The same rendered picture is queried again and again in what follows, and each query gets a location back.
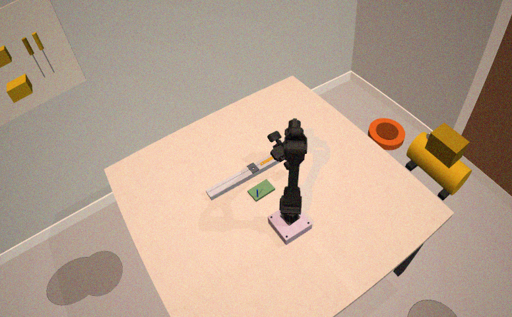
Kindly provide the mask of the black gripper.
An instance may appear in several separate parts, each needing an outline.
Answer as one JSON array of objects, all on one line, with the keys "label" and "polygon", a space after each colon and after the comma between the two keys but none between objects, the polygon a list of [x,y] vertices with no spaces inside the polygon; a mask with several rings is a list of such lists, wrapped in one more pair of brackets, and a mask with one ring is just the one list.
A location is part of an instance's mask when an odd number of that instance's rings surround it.
[{"label": "black gripper", "polygon": [[[282,142],[280,140],[280,138],[282,138],[281,134],[279,133],[279,131],[275,131],[275,132],[272,132],[270,133],[267,138],[269,139],[269,141],[272,143],[273,141],[276,141],[276,144],[274,146],[272,146],[273,148],[275,148],[278,144],[280,143],[283,143],[283,147],[284,147],[284,142]],[[287,170],[289,170],[289,163],[288,161],[284,162],[284,166]]]}]

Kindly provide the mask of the grey metal rail with slot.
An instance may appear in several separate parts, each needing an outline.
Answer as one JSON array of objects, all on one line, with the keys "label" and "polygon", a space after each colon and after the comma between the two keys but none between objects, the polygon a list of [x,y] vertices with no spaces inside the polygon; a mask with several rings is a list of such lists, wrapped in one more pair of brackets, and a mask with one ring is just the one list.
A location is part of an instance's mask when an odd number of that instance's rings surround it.
[{"label": "grey metal rail with slot", "polygon": [[226,192],[236,188],[237,186],[243,184],[244,182],[252,179],[253,177],[259,175],[260,173],[280,163],[279,161],[272,159],[265,164],[262,163],[262,166],[260,165],[260,162],[263,162],[264,160],[270,157],[272,156],[269,155],[256,163],[251,163],[247,165],[247,168],[217,183],[215,186],[206,189],[208,196],[210,197],[211,200],[214,200],[217,197],[225,194]]}]

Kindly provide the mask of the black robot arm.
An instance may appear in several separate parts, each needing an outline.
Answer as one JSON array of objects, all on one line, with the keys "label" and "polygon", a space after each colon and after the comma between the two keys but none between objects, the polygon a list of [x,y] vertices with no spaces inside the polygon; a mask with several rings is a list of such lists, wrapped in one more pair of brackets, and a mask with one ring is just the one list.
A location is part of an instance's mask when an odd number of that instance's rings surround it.
[{"label": "black robot arm", "polygon": [[284,188],[284,195],[280,198],[280,217],[290,226],[300,219],[299,215],[302,212],[302,196],[300,196],[298,178],[300,164],[307,154],[307,137],[297,118],[289,121],[284,134],[284,147],[283,143],[280,143],[271,150],[270,154],[274,160],[282,162],[286,159],[289,163],[288,186]]}]

